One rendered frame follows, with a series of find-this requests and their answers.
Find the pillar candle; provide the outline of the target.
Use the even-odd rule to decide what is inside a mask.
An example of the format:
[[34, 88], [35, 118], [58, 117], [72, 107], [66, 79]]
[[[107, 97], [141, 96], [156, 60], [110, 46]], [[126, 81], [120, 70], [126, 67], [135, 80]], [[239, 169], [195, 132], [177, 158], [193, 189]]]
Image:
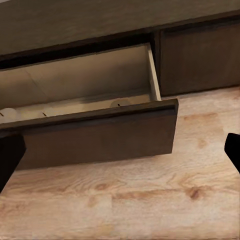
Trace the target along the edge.
[[0, 110], [0, 124], [13, 123], [27, 120], [13, 108], [4, 108]]
[[123, 106], [130, 106], [132, 103], [129, 100], [126, 99], [117, 99], [112, 102], [112, 104], [109, 105], [109, 108], [115, 108], [115, 107], [123, 107]]
[[47, 117], [54, 117], [54, 116], [61, 116], [61, 113], [56, 108], [49, 107], [49, 108], [43, 109], [36, 118], [39, 119], [39, 118], [47, 118]]

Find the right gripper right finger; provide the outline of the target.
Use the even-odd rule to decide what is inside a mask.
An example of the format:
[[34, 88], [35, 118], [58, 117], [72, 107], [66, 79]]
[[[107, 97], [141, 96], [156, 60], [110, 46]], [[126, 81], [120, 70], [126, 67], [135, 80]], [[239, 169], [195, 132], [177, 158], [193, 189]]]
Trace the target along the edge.
[[228, 134], [224, 151], [235, 165], [237, 170], [240, 172], [240, 134], [233, 132]]

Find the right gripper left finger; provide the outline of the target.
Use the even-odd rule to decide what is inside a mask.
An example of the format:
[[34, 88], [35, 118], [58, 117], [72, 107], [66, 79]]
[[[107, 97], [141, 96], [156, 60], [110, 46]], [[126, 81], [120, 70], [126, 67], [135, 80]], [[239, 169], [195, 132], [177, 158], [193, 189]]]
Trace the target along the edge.
[[0, 193], [25, 153], [26, 145], [21, 133], [0, 138]]

